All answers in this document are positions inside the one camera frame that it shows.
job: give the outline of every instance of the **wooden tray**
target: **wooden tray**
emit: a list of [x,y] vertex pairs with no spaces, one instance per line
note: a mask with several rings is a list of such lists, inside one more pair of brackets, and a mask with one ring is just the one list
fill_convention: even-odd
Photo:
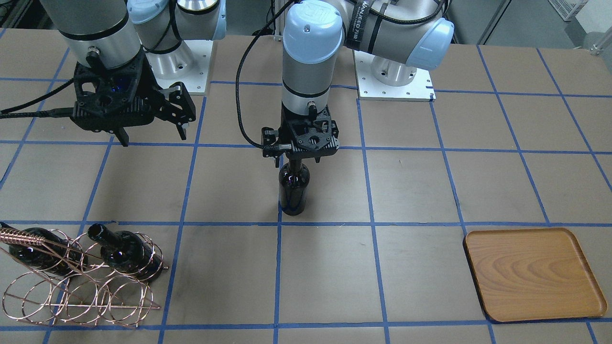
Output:
[[565,228],[473,231],[464,245],[482,307],[496,321],[602,316],[608,308]]

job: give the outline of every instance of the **metal base plate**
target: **metal base plate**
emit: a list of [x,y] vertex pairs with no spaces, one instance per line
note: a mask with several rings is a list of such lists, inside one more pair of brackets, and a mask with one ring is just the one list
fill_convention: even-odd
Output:
[[417,69],[414,79],[406,86],[389,86],[378,81],[371,71],[374,55],[354,51],[359,98],[369,100],[405,100],[432,102],[436,99],[429,71]]
[[193,52],[196,65],[187,74],[177,79],[161,79],[157,75],[157,83],[162,88],[168,88],[177,81],[182,81],[189,94],[206,95],[211,71],[211,57],[214,47],[212,40],[186,40],[185,43]]

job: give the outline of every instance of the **floor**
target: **floor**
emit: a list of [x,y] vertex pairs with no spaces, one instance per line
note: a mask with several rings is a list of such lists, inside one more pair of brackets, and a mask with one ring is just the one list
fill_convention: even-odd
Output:
[[[163,309],[142,331],[2,316],[0,343],[612,343],[612,310],[489,320],[462,246],[474,230],[563,226],[612,295],[612,77],[599,58],[454,45],[432,73],[436,102],[374,102],[357,98],[343,48],[329,104],[342,148],[306,162],[307,208],[289,217],[274,163],[235,123],[233,80],[249,41],[218,43],[187,141],[159,121],[129,129],[123,148],[69,120],[2,120],[0,219],[72,236],[94,222],[141,231],[170,270],[152,284]],[[23,42],[45,54],[23,59]],[[279,122],[280,51],[264,37],[243,70],[254,138]],[[75,64],[56,31],[2,30],[0,58],[3,108],[53,89]],[[73,98],[68,88],[38,108]],[[20,270],[0,260],[4,290]]]

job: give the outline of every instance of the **bottle opening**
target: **bottle opening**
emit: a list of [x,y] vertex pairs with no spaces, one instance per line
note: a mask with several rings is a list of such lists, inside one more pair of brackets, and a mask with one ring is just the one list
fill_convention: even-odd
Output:
[[102,233],[104,229],[102,228],[102,225],[99,223],[94,223],[93,225],[91,225],[89,227],[89,229],[87,230],[87,234],[89,236],[98,236]]

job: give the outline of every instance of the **wine bottle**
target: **wine bottle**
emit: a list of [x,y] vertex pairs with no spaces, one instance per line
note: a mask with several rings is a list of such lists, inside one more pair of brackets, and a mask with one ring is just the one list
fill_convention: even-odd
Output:
[[[15,229],[4,222],[0,222],[0,227]],[[76,247],[74,247],[74,250],[70,250],[68,255],[66,255],[67,249],[65,246],[68,246],[68,240],[60,239],[51,231],[44,228],[32,227],[25,229],[24,232],[42,236],[46,240],[62,245],[58,246],[53,245],[52,243],[47,243],[49,249],[51,249],[54,253],[57,253],[59,256],[64,257],[64,259],[69,260],[73,265],[77,267],[81,266],[81,258],[83,259],[83,264],[87,264],[87,256],[83,256],[83,253]],[[23,246],[18,244],[9,244],[9,253],[25,265],[30,266],[35,270],[49,272],[58,276],[64,276],[73,271],[66,261],[53,255],[44,246]]]
[[278,193],[282,211],[291,216],[299,215],[306,207],[310,172],[302,160],[289,160],[278,172]]
[[111,232],[105,225],[95,223],[87,230],[87,236],[100,244],[104,262],[122,274],[151,282],[162,271],[162,260],[130,231]]

